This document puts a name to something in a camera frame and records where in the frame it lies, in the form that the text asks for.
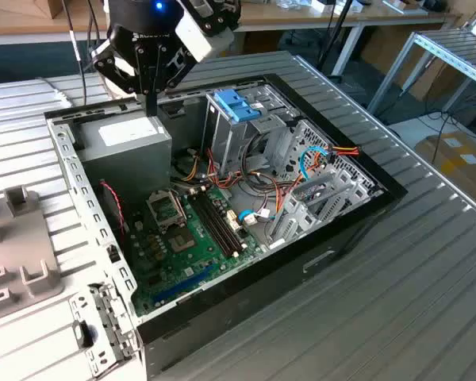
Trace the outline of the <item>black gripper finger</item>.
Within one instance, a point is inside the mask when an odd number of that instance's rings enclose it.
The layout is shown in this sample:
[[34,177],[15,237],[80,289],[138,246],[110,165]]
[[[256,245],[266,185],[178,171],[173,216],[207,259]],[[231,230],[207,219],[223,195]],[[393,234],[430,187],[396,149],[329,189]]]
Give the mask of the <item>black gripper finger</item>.
[[184,45],[178,48],[158,47],[155,68],[151,70],[151,116],[157,115],[158,96],[166,89],[175,88],[193,67],[194,57]]
[[[92,51],[94,68],[126,94],[134,93],[141,101],[147,117],[151,116],[151,79],[147,63],[144,62],[145,50],[138,44],[102,43]],[[133,69],[129,74],[117,66],[115,55],[120,56]]]

